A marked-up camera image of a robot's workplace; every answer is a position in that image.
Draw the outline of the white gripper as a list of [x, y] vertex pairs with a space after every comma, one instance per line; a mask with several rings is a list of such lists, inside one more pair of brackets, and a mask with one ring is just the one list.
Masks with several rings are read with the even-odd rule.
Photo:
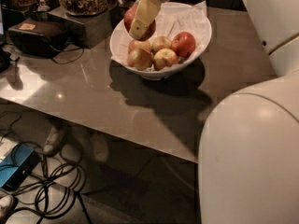
[[156, 29], [155, 19], [161, 10], [162, 2], [170, 0], [138, 0], [135, 16], [131, 22], [129, 35], [136, 40], [149, 39]]

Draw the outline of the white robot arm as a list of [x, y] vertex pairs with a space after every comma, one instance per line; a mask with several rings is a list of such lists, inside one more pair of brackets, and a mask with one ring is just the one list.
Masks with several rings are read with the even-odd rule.
[[198, 151], [201, 224], [299, 224], [299, 0], [242, 0], [276, 78], [222, 100]]

